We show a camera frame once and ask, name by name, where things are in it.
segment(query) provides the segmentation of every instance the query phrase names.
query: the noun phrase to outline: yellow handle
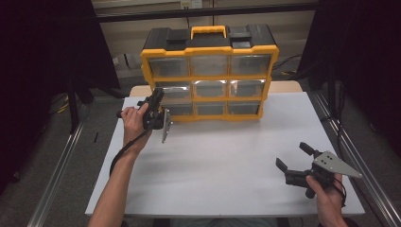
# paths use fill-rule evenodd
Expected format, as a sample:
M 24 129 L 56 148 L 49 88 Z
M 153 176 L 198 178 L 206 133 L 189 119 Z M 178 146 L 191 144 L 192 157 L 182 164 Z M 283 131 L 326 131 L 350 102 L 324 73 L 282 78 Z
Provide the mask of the yellow handle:
M 224 38 L 227 38 L 225 26 L 193 26 L 191 29 L 191 40 L 194 39 L 195 33 L 218 33 L 222 32 Z

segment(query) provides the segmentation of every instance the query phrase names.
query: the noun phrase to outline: clear plastic drawer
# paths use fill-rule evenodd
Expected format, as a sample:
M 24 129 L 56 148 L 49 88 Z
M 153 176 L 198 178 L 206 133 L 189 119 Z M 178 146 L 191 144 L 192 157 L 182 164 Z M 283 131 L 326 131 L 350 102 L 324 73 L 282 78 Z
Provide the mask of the clear plastic drawer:
M 197 115 L 221 115 L 224 114 L 224 102 L 197 102 L 195 108 Z
M 230 96 L 262 96 L 265 79 L 231 80 Z
M 189 81 L 156 82 L 156 87 L 162 87 L 165 92 L 163 101 L 188 101 L 191 99 L 191 86 Z
M 188 77 L 186 57 L 152 58 L 149 64 L 155 78 Z
M 225 96 L 226 80 L 198 80 L 194 81 L 195 96 L 219 97 Z
M 204 55 L 190 57 L 192 76 L 226 76 L 228 57 L 225 55 Z
M 231 101 L 228 102 L 229 114 L 257 114 L 259 101 Z
M 162 103 L 171 115 L 192 115 L 192 102 L 188 103 Z
M 230 74 L 239 75 L 267 75 L 270 55 L 241 55 L 231 57 Z

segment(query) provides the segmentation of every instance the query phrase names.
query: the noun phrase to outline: human arm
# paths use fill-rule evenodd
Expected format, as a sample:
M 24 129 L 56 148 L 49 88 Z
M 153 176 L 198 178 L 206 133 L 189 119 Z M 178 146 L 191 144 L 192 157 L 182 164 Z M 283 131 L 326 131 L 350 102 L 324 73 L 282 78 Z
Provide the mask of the human arm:
M 334 181 L 334 186 L 341 189 L 340 182 L 342 182 L 342 176 L 336 173 L 335 178 L 338 181 Z M 327 187 L 323 190 L 319 182 L 317 182 L 312 176 L 306 176 L 306 181 L 316 193 L 318 216 L 321 224 L 324 227 L 347 226 L 341 213 L 341 194 L 332 187 Z
M 148 104 L 145 103 L 140 110 L 130 107 L 121 113 L 124 121 L 124 146 L 144 131 L 142 118 L 147 108 Z M 88 226 L 121 225 L 132 168 L 150 135 L 151 131 L 136 141 L 116 162 L 110 179 L 97 201 L 95 211 L 91 216 Z

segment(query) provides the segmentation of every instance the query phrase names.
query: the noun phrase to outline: forearm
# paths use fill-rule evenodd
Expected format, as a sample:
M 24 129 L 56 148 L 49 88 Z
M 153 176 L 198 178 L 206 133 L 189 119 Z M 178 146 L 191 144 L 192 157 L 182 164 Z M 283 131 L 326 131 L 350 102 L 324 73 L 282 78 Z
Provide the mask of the forearm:
M 128 186 L 132 173 L 134 155 L 123 155 L 97 202 L 89 226 L 120 226 L 124 217 Z

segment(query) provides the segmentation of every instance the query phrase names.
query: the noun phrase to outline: human hand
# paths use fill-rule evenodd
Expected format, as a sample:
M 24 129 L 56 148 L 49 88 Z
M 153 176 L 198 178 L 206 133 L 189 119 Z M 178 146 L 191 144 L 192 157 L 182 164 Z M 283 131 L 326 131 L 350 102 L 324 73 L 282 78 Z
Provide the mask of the human hand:
M 124 146 L 126 146 L 129 141 L 134 140 L 142 132 L 144 132 L 143 116 L 148 109 L 148 104 L 145 103 L 139 110 L 134 107 L 128 107 L 124 109 L 121 113 L 121 118 L 124 121 Z M 138 156 L 139 152 L 145 147 L 148 139 L 150 138 L 151 131 L 144 135 L 141 139 L 136 141 L 126 153 L 132 153 L 135 158 Z
M 334 181 L 334 186 L 341 190 L 340 182 L 342 182 L 342 176 L 336 173 L 334 177 L 339 180 L 338 182 Z M 306 181 L 318 197 L 317 206 L 319 221 L 321 224 L 324 227 L 347 226 L 341 213 L 341 194 L 333 187 L 327 187 L 323 190 L 321 184 L 312 176 L 306 176 Z

